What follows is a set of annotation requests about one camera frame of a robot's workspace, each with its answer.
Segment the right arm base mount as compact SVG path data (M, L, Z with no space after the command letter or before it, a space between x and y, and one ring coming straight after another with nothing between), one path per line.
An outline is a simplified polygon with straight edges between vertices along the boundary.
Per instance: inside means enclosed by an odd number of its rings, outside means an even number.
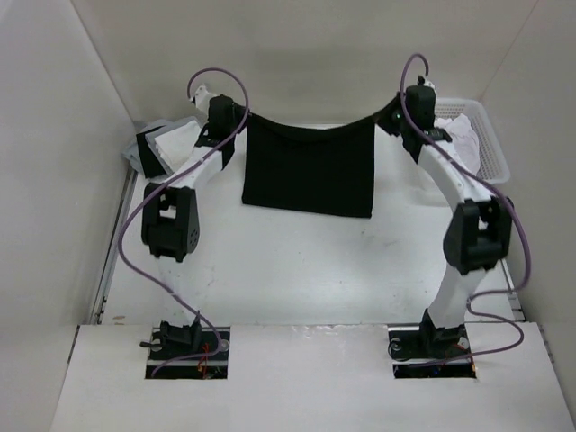
M396 379L476 378L464 324L436 328L425 312L419 324L389 326L388 337Z

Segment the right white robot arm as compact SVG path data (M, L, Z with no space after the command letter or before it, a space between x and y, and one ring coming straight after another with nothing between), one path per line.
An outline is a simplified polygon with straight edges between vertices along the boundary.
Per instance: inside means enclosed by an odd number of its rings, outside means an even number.
M490 190L458 169L463 163L445 130L435 126L436 93L411 85L387 106L380 127L402 138L402 146L426 172L452 211L443 239L445 274L425 309L417 342L438 356L464 334L466 307L486 274L509 251L511 216Z

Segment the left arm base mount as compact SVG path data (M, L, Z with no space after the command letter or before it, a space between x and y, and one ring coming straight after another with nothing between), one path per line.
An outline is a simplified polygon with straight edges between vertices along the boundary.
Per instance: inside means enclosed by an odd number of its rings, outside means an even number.
M230 356L230 328L217 328L223 349L214 331L199 319L175 326L161 321L148 340L139 346L148 350L145 378L149 380L226 380Z

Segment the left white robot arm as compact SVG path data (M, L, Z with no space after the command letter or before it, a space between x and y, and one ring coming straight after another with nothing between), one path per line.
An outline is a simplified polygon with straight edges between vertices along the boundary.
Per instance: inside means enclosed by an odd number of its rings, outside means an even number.
M244 114L245 108L230 97L213 97L208 121L193 133L192 154L184 167L162 183L146 185L140 235L153 257L181 263L195 251L200 240L198 190L231 161Z

